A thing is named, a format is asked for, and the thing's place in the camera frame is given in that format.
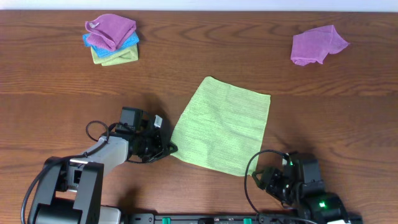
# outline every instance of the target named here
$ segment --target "green towel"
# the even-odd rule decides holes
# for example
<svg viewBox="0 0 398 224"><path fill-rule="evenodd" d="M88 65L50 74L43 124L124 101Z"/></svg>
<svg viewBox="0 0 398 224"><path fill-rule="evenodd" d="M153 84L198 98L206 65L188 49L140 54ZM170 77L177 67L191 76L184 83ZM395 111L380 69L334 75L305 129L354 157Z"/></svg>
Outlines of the green towel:
<svg viewBox="0 0 398 224"><path fill-rule="evenodd" d="M172 155L198 166L244 176L261 148L271 96L206 77L175 126ZM256 170L257 158L249 168Z"/></svg>
<svg viewBox="0 0 398 224"><path fill-rule="evenodd" d="M117 65L120 63L133 62L138 60L138 49L137 44L126 49L119 51L118 53L112 54L109 57L99 58L95 50L91 48L91 55L93 56L94 64L102 64L102 66Z"/></svg>

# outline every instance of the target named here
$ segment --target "table surface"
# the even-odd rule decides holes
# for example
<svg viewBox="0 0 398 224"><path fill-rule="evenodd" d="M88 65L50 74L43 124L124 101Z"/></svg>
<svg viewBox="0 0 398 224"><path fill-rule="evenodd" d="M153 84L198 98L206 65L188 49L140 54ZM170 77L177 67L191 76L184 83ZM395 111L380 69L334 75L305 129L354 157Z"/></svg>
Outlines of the table surface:
<svg viewBox="0 0 398 224"><path fill-rule="evenodd" d="M94 65L84 22L104 13L137 21L137 62ZM334 24L351 45L324 64L290 60L292 36ZM0 12L0 223L20 223L33 178L50 156L93 144L85 126L121 107L175 125L201 81L272 95L262 148L312 152L327 190L366 223L398 219L398 14L327 12ZM263 155L258 169L278 164ZM248 183L261 210L280 204ZM60 194L72 198L72 194ZM125 212L253 213L243 178L172 156L122 164L104 178L103 205Z"/></svg>

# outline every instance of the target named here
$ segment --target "blue cloth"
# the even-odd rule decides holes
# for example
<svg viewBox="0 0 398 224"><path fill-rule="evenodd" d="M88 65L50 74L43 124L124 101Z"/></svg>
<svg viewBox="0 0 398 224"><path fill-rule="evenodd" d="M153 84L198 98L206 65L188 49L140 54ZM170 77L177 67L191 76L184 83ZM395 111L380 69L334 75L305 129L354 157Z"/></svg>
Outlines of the blue cloth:
<svg viewBox="0 0 398 224"><path fill-rule="evenodd" d="M138 39L137 34L136 34L135 32L133 32L133 33L131 34L131 36L130 36L129 38L127 38L127 40L122 44L122 46L121 46L119 49L117 49L117 50L115 50L115 51L112 52L112 51L108 51L108 50L106 50L106 49L102 49L102 48L99 48L99 47L97 47L97 46L94 46L94 45L89 44L89 43L87 42L87 37L88 37L89 35L90 35L90 34L84 34L84 35L83 35L83 41L85 42L85 46L86 46L86 47L92 47L92 48L94 49L95 53L97 53L97 56L98 56L99 58L109 57L109 56L111 56L112 54L115 54L115 53L117 53L117 52L119 52L119 51L121 51L121 50L124 50L124 49L126 49L127 47L131 47L131 46L133 46L133 45L136 45L136 44L139 42L139 39Z"/></svg>

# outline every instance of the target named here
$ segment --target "pink towel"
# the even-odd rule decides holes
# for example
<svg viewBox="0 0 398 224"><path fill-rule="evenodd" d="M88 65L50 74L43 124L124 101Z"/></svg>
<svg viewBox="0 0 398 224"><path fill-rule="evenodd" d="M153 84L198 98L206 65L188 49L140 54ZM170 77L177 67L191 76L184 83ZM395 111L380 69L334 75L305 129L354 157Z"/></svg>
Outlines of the pink towel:
<svg viewBox="0 0 398 224"><path fill-rule="evenodd" d="M337 54L349 43L341 38L334 25L310 29L293 36L292 55L290 59L296 65L323 63L328 54Z"/></svg>
<svg viewBox="0 0 398 224"><path fill-rule="evenodd" d="M90 32L87 42L102 49L115 51L136 30L136 22L114 14L104 14L86 22Z"/></svg>

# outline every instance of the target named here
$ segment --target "folded towel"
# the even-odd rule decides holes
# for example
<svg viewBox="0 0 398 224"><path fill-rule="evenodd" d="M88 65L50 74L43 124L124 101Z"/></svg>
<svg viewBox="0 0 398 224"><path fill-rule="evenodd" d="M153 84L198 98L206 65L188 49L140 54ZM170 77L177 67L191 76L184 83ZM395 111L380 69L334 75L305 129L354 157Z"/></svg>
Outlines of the folded towel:
<svg viewBox="0 0 398 224"><path fill-rule="evenodd" d="M334 25L318 27L293 36L290 59L301 66L314 62L322 64L328 54L337 54L348 45L337 34Z"/></svg>
<svg viewBox="0 0 398 224"><path fill-rule="evenodd" d="M266 128L270 95L206 77L175 126L172 155L198 166L244 176L259 152ZM256 170L256 157L249 174Z"/></svg>
<svg viewBox="0 0 398 224"><path fill-rule="evenodd" d="M93 48L91 48L91 54L93 56L94 64L100 63L102 64L102 66L117 65L120 63L127 63L138 60L137 45L127 47L124 50L121 50L106 58L99 58Z"/></svg>
<svg viewBox="0 0 398 224"><path fill-rule="evenodd" d="M88 43L115 51L136 30L136 22L114 14L104 14L86 22L86 30L91 33L87 37Z"/></svg>
<svg viewBox="0 0 398 224"><path fill-rule="evenodd" d="M114 52L112 52L112 51L108 51L106 49L102 49L102 48L99 48L99 47L97 47L95 45L91 45L90 43L88 43L87 42L87 37L89 35L91 35L91 34L84 34L83 35L83 41L85 43L85 46L86 47L92 47L99 58L109 57L112 54L115 54L115 53L117 53L117 52L119 52L121 50L124 50L127 47L133 46L133 45L135 45L135 44L137 44L139 42L139 38L138 38L137 34L135 32L133 32L131 34L131 36L129 38L127 38L127 40L122 44L122 46L119 49L117 49Z"/></svg>

